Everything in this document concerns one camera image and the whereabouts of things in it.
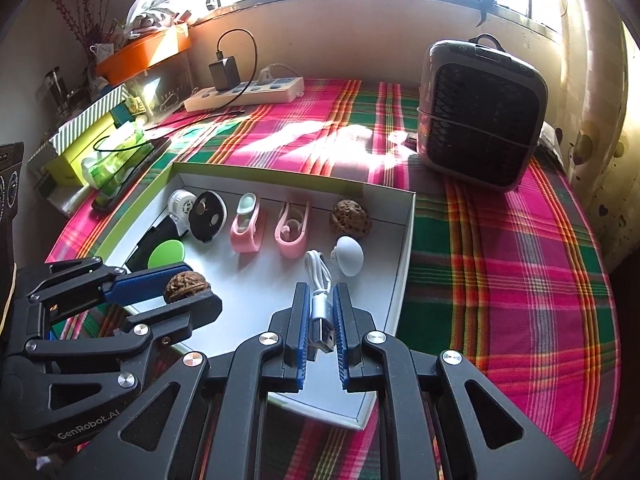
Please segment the grey portable space heater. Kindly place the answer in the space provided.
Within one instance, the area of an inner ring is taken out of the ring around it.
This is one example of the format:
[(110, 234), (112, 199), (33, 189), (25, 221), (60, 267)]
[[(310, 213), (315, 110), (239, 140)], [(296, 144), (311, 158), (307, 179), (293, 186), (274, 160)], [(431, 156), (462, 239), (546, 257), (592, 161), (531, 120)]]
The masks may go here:
[(416, 149), (427, 167), (511, 191), (541, 134), (548, 87), (492, 35), (440, 40), (423, 61)]

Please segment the pink clip with green pad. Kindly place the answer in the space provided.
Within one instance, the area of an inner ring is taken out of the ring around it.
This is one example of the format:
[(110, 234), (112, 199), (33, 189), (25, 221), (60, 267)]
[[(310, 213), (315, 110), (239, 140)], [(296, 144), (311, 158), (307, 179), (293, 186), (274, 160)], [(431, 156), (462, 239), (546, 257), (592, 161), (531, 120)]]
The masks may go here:
[(262, 234), (259, 234), (260, 201), (255, 193), (245, 193), (235, 209), (235, 216), (231, 223), (231, 247), (239, 254), (258, 252), (262, 244)]

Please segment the white power strip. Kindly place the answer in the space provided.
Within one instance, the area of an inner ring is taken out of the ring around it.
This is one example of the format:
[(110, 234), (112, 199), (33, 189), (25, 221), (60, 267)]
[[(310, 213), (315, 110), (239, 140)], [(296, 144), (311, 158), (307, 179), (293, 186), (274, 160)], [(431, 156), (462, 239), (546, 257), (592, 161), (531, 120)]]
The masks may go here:
[(276, 78), (269, 84), (254, 82), (250, 86), (243, 82), (227, 91), (217, 91), (214, 87), (203, 88), (183, 102), (187, 112), (200, 110), (221, 110), (226, 106), (252, 106), (260, 104), (289, 103), (305, 92), (302, 77)]

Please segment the plaid pink green bedsheet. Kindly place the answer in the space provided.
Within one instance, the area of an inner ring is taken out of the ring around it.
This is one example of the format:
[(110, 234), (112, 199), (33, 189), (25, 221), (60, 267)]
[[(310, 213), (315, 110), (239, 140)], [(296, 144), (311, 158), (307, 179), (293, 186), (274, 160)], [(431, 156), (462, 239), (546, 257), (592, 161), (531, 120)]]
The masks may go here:
[(311, 81), (288, 104), (171, 119), (164, 162), (277, 169), (416, 193), (398, 335), (462, 352), (593, 478), (620, 390), (620, 337), (596, 238), (553, 158), (501, 194), (426, 168), (418, 95), (399, 84)]

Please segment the white tape roll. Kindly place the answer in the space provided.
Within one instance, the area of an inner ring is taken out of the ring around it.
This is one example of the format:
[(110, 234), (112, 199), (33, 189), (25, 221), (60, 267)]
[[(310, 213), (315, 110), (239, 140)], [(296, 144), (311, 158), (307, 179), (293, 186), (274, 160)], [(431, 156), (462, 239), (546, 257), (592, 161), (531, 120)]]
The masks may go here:
[(177, 227), (178, 235), (189, 231), (189, 214), (196, 201), (196, 196), (187, 190), (175, 190), (169, 196), (167, 210), (169, 217)]

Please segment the green mushroom lamp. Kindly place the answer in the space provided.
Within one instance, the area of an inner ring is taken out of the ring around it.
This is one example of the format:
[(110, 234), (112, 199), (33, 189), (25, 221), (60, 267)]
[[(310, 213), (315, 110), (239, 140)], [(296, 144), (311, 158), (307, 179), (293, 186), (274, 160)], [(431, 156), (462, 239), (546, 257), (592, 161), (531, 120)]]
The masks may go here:
[(152, 250), (148, 259), (148, 268), (155, 269), (182, 263), (185, 256), (186, 248), (181, 240), (165, 240)]

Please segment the green tissue pack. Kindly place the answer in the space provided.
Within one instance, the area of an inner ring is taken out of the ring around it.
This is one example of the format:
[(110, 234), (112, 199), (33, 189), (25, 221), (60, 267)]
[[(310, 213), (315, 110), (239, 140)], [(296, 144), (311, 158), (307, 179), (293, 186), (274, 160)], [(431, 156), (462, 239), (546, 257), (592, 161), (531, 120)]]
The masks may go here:
[(131, 131), (115, 130), (101, 136), (94, 142), (91, 152), (80, 163), (81, 173), (88, 185), (96, 190), (103, 188), (107, 181), (128, 162), (140, 148), (147, 148), (144, 132), (133, 128)]

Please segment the orange tray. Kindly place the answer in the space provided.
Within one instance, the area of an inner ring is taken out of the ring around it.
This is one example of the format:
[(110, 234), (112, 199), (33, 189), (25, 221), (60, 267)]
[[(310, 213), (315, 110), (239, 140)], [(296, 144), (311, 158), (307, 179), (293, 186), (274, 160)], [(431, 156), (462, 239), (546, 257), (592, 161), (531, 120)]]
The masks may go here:
[(190, 47), (188, 25), (174, 25), (127, 44), (99, 63), (94, 72), (112, 86), (118, 86)]

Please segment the red flower branches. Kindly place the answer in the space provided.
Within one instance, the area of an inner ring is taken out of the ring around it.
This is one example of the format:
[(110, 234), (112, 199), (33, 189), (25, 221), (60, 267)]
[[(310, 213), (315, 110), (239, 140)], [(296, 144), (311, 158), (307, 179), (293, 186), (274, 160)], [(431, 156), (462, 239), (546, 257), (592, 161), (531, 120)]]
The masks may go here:
[(89, 60), (91, 48), (102, 44), (108, 32), (107, 18), (112, 0), (50, 0)]

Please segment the yellow green box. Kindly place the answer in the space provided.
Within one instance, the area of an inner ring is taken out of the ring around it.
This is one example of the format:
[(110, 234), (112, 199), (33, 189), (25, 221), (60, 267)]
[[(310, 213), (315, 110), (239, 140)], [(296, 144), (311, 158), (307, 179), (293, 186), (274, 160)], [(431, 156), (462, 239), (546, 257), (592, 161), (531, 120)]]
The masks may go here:
[(89, 155), (92, 146), (101, 136), (106, 136), (115, 129), (112, 114), (104, 115), (89, 127), (72, 145), (55, 158), (51, 158), (44, 169), (58, 185), (85, 185), (80, 163)]

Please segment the white round hook knob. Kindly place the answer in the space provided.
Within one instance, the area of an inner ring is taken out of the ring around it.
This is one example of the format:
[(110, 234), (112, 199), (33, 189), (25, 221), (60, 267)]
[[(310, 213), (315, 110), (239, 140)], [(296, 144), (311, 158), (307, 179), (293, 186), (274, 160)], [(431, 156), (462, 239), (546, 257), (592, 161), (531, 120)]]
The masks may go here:
[(331, 252), (331, 258), (337, 264), (341, 274), (348, 278), (356, 276), (363, 267), (362, 247), (350, 236), (344, 235), (337, 239)]

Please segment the heart pattern curtain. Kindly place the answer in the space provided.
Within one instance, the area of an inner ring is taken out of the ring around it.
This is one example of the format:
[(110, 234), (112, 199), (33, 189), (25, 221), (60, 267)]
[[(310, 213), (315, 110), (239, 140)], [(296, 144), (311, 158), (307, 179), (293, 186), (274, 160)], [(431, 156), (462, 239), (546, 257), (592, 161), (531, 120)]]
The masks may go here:
[(566, 174), (605, 266), (639, 248), (639, 47), (610, 0), (559, 0)]

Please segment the black charger adapter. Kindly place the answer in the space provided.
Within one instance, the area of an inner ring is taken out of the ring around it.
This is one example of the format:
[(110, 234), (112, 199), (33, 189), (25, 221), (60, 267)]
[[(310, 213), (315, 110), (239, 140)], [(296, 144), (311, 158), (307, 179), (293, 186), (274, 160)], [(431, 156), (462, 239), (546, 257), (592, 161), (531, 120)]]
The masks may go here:
[(221, 50), (216, 52), (216, 60), (209, 64), (209, 73), (217, 91), (229, 91), (241, 83), (235, 57), (225, 56)]

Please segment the brown walnut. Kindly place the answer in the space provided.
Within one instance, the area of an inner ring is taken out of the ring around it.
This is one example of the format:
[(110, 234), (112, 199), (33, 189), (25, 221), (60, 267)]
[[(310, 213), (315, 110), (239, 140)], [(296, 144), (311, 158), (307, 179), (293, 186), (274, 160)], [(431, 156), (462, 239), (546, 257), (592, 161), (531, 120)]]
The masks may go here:
[(192, 297), (210, 289), (210, 284), (201, 273), (183, 271), (174, 275), (167, 283), (163, 297), (166, 304)]
[(371, 231), (370, 214), (356, 200), (339, 200), (330, 213), (330, 226), (340, 235), (360, 240)]

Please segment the striped white box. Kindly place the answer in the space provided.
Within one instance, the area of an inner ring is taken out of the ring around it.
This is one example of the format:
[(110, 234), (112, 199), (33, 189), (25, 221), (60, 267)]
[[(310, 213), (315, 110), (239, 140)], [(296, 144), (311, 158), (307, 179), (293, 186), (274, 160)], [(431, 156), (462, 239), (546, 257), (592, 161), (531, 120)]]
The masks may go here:
[(126, 101), (129, 91), (124, 84), (120, 84), (108, 92), (101, 99), (87, 107), (75, 118), (69, 120), (58, 131), (44, 141), (37, 151), (32, 155), (32, 159), (36, 159), (43, 154), (46, 157), (55, 158), (61, 155), (66, 148), (72, 145), (89, 127), (95, 124), (104, 115), (110, 114), (111, 110), (117, 105)]

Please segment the green white shallow box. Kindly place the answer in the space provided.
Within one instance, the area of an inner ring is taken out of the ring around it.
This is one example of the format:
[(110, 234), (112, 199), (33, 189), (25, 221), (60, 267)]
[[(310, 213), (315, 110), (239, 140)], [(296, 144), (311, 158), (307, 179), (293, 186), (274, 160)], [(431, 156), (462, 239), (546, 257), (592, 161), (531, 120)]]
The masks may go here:
[(342, 198), (352, 198), (370, 214), (372, 229), (361, 243), (363, 267), (347, 279), (352, 303), (371, 313), (380, 330), (392, 334), (398, 326), (411, 252), (416, 196), (349, 180), (293, 174), (268, 169), (174, 162), (150, 184), (134, 193), (118, 221), (108, 229), (96, 253), (109, 266), (124, 266), (145, 232), (168, 214), (168, 200), (177, 190), (218, 193), (235, 215), (241, 196), (255, 193), (267, 213), (262, 248), (240, 255), (232, 249), (230, 231), (222, 230), (204, 244), (186, 235), (184, 260), (203, 274), (222, 300), (213, 324), (196, 330), (183, 349), (219, 356), (263, 330), (271, 315), (292, 304), (295, 285), (307, 281), (302, 260), (280, 254), (274, 228), (284, 203), (311, 206), (308, 246), (329, 255), (337, 240), (330, 212)]

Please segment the black tablet phone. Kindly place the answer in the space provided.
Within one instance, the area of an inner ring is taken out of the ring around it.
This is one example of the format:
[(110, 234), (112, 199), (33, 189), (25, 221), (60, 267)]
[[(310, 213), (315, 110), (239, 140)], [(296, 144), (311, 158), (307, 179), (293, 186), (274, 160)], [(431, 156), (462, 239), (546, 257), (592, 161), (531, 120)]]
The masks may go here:
[(149, 143), (149, 146), (140, 148), (136, 154), (132, 155), (114, 177), (111, 177), (107, 184), (96, 193), (91, 207), (98, 214), (112, 212), (136, 181), (143, 176), (146, 170), (151, 168), (170, 145), (168, 136), (161, 136), (146, 142)]

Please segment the black round disc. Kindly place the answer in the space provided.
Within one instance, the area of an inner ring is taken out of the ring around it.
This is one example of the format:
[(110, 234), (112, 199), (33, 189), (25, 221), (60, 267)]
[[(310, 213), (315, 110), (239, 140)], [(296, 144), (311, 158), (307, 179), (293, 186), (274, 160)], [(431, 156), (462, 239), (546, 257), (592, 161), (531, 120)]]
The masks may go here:
[(195, 200), (189, 212), (189, 226), (193, 236), (202, 243), (210, 243), (224, 227), (227, 206), (214, 191), (205, 191)]

